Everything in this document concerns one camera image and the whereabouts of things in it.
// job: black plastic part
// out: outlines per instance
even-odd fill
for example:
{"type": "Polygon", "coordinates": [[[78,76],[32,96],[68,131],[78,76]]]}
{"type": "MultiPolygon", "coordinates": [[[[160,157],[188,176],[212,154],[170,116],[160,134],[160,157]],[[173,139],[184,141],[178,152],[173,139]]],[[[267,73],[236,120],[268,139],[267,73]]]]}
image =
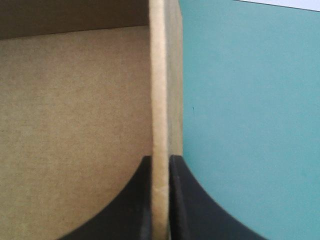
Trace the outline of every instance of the black plastic part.
{"type": "Polygon", "coordinates": [[[264,240],[221,208],[200,186],[181,156],[170,158],[172,240],[264,240]]]}
{"type": "Polygon", "coordinates": [[[150,240],[151,157],[146,156],[119,195],[60,240],[150,240]]]}

